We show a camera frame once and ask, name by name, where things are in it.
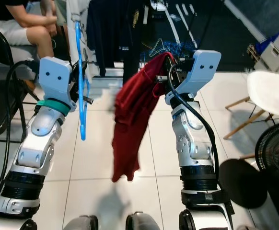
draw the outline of white tile floor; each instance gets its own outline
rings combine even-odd
[[[87,113],[87,139],[81,141],[79,115],[69,114],[62,136],[55,145],[53,165],[41,192],[41,207],[34,220],[41,230],[61,230],[79,215],[97,215],[103,230],[124,229],[126,216],[144,211],[153,216],[163,230],[178,229],[178,215],[184,210],[180,201],[181,182],[171,108],[162,97],[153,112],[139,150],[140,171],[133,182],[125,178],[113,184],[113,101],[121,86],[119,80],[94,80],[91,96],[95,99]],[[35,91],[40,98],[43,92]],[[254,152],[255,144],[269,123],[253,123],[230,140],[223,136],[250,115],[253,106],[242,104],[231,111],[225,106],[246,97],[246,76],[241,73],[217,73],[198,92],[202,115],[216,136],[220,162]],[[29,96],[26,101],[33,101]],[[27,118],[32,106],[25,106]],[[12,139],[21,136],[20,119],[12,122]],[[11,144],[10,160],[18,144]],[[0,143],[0,171],[4,143]],[[278,229],[279,218],[271,200],[259,209],[248,210],[233,204],[235,229],[240,225],[260,229]]]

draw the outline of black chair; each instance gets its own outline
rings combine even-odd
[[[0,32],[0,63],[12,67],[14,64],[12,52],[10,45],[8,44],[6,38]],[[6,103],[4,98],[5,91],[5,78],[0,78],[0,134],[2,134],[6,130],[7,125],[7,116],[6,116]],[[23,135],[21,142],[25,137],[25,117],[22,106],[22,101],[24,100],[27,93],[29,93],[33,98],[37,101],[38,97],[27,87],[27,85],[20,79],[17,78],[16,72],[12,75],[12,82],[10,84],[10,111],[11,111],[11,119],[16,114],[17,110],[20,110],[20,117],[22,123]]]

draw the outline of person's hand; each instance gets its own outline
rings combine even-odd
[[[57,35],[57,27],[55,26],[55,24],[46,25],[46,28],[49,31],[51,37]]]

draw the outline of black fan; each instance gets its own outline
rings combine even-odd
[[[279,180],[279,124],[261,135],[256,144],[255,154],[260,171]]]

